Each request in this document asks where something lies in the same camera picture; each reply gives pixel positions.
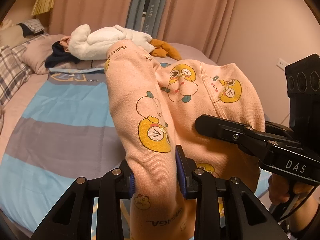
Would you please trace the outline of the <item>person's right hand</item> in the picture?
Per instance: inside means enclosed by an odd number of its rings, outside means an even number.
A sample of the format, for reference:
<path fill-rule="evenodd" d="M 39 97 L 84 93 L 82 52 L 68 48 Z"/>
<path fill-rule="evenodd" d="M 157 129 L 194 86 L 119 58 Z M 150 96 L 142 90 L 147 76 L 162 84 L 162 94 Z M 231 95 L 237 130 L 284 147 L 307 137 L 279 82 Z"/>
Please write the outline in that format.
<path fill-rule="evenodd" d="M 285 203 L 290 198 L 290 185 L 289 181 L 277 174 L 272 174 L 269 180 L 269 198 L 274 205 Z M 299 205 L 311 192 L 313 186 L 297 182 L 293 187 L 294 194 L 300 195 L 295 206 Z M 318 202 L 313 196 L 309 197 L 308 200 L 288 219 L 290 229 L 292 232 L 299 232 L 305 229 L 308 224 L 312 221 L 316 215 L 318 209 Z"/>

